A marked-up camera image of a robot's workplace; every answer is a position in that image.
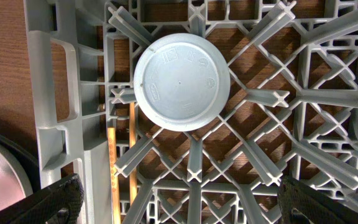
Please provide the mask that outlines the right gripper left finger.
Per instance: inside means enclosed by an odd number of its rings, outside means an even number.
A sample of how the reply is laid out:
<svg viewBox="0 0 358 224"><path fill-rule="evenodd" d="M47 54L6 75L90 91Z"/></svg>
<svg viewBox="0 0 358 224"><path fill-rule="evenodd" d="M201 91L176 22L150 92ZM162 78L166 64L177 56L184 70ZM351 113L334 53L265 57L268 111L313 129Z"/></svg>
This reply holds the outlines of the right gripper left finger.
<svg viewBox="0 0 358 224"><path fill-rule="evenodd" d="M84 202L78 174L68 175L0 211L0 223L76 223Z"/></svg>

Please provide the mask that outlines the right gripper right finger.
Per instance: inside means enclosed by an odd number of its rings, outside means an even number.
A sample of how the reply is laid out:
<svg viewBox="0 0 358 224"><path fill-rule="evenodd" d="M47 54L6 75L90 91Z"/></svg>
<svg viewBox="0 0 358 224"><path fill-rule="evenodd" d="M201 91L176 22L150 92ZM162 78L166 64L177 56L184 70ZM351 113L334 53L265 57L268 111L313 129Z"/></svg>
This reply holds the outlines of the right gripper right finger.
<svg viewBox="0 0 358 224"><path fill-rule="evenodd" d="M279 223L358 223L358 212L285 176L278 190Z"/></svg>

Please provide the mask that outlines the light blue plastic cup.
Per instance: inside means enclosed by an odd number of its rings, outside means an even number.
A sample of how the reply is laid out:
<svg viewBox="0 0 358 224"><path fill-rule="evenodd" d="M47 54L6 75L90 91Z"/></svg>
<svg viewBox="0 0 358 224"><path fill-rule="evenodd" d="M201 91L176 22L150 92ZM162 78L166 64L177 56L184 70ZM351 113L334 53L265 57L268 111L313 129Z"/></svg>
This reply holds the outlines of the light blue plastic cup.
<svg viewBox="0 0 358 224"><path fill-rule="evenodd" d="M223 110L230 87L222 53L194 34L156 40L144 50L134 71L134 94L143 114L171 131L206 126Z"/></svg>

